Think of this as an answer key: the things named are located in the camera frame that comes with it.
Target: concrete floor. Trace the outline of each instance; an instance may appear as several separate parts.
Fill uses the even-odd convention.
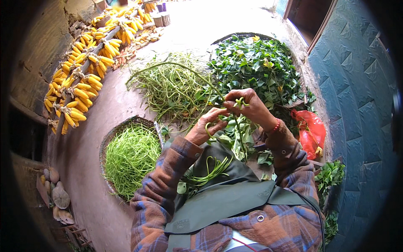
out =
[[[166,27],[160,41],[147,45],[138,57],[153,55],[155,51],[183,51],[196,48],[205,52],[215,40],[234,32],[274,33],[279,40],[292,45],[286,23],[261,9],[262,1],[193,0],[167,3],[171,25]],[[99,252],[129,251],[131,208],[108,192],[101,176],[99,148],[104,136],[125,119],[139,115],[153,120],[155,114],[140,107],[138,91],[127,91],[125,82],[129,68],[109,70],[103,80],[99,97],[80,122],[77,129],[69,129],[54,145],[49,137],[50,165],[60,173],[71,198],[76,223],[86,228],[88,238]]]

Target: woven basket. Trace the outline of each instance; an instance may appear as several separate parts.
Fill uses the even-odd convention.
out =
[[[143,126],[147,127],[147,128],[153,128],[154,127],[154,131],[155,133],[158,135],[158,138],[160,140],[161,143],[161,149],[163,148],[163,143],[164,141],[162,140],[162,135],[160,132],[158,132],[158,125],[155,125],[155,123],[153,121],[141,118],[139,116],[133,116],[130,117],[128,119],[126,119],[124,122],[122,122],[121,124],[115,126],[111,131],[108,132],[108,134],[104,137],[104,139],[102,140],[101,143],[101,148],[100,148],[100,163],[101,163],[101,170],[102,170],[102,174],[105,174],[105,156],[106,156],[106,147],[108,146],[109,142],[119,133],[121,133],[124,129],[127,128],[127,126],[129,126],[132,123],[140,123]],[[118,199],[120,199],[122,202],[124,202],[125,204],[129,204],[125,199],[123,199],[122,197],[120,197],[116,190],[115,187],[113,185],[112,182],[110,182],[109,180],[105,179],[106,184],[109,187],[109,190],[111,191],[111,193],[113,193]]]
[[[229,34],[229,35],[227,35],[227,36],[225,36],[225,37],[222,37],[222,38],[220,38],[219,40],[214,41],[211,45],[217,45],[219,42],[224,42],[224,41],[232,40],[232,35],[235,35],[235,36],[237,36],[237,37],[243,37],[243,38],[258,36],[258,37],[260,37],[260,39],[264,39],[264,40],[274,40],[274,38],[272,38],[272,37],[270,37],[270,36],[266,36],[266,35],[260,34],[260,33],[253,33],[253,32],[236,32],[236,33]],[[299,65],[299,62],[298,62],[298,60],[297,60],[297,57],[295,56],[295,54],[292,52],[292,50],[291,50],[290,48],[289,48],[289,50],[290,50],[290,52],[291,52],[291,59],[293,60],[293,63],[294,63],[294,66],[295,66],[295,70],[297,70],[297,72],[299,72],[299,73],[302,73],[302,68],[301,68],[301,66]],[[300,74],[299,82],[301,83],[302,92],[304,92],[305,95],[306,95],[306,94],[307,94],[307,90],[306,90],[306,87],[305,87],[305,80],[304,80],[304,78],[303,78],[303,74]],[[298,106],[298,105],[301,105],[301,104],[303,104],[303,103],[304,103],[304,101],[302,101],[302,100],[300,100],[300,99],[298,98],[298,99],[297,99],[295,102],[293,102],[291,105],[286,105],[286,106],[281,106],[281,105],[279,105],[279,106],[281,106],[281,107],[283,107],[283,108],[294,108],[294,107],[296,107],[296,106]]]

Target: red string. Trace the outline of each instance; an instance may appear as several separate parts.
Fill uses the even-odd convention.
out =
[[[243,243],[243,242],[241,242],[241,241],[235,239],[234,237],[232,237],[232,239],[233,239],[234,241],[237,241],[237,242],[239,242],[239,243],[242,243],[243,245],[247,246],[248,248],[250,248],[250,249],[253,250],[254,252],[257,252],[257,251],[256,251],[254,248],[252,248],[251,246],[249,246],[249,245],[247,245],[247,244],[245,244],[245,243]]]

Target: doorway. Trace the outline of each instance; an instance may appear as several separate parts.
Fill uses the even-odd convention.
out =
[[[336,2],[337,0],[289,0],[284,19],[293,23],[311,48],[322,34]]]

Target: dark green apron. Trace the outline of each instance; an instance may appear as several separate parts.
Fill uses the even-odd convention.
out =
[[[229,159],[233,153],[220,143],[205,145],[203,154],[195,162],[193,175],[207,175],[206,158],[208,156],[223,160]],[[217,221],[237,215],[247,215],[253,209],[271,205],[308,205],[313,207],[320,216],[318,202],[309,196],[291,192],[275,186],[273,180],[261,182],[253,171],[241,161],[233,159],[224,171],[229,176],[219,175],[200,187],[197,194],[190,199],[186,195],[177,195],[175,213],[164,232],[169,234],[168,252],[173,248],[190,248],[190,234]],[[322,239],[324,243],[324,228],[320,217]]]

